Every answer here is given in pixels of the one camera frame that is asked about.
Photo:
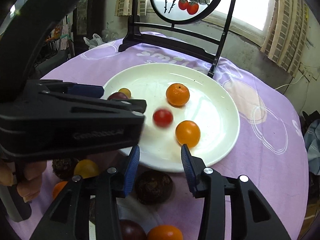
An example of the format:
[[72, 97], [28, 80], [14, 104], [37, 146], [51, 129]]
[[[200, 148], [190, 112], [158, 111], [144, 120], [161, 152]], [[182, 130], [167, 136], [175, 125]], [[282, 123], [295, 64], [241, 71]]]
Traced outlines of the person left hand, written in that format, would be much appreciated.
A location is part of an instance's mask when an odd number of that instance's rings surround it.
[[[28, 163], [23, 174], [25, 179], [17, 184], [17, 192], [27, 203], [35, 199], [42, 186], [42, 174], [47, 168], [46, 161], [36, 163]], [[9, 166], [1, 160], [1, 185], [12, 186], [14, 184], [14, 176]]]

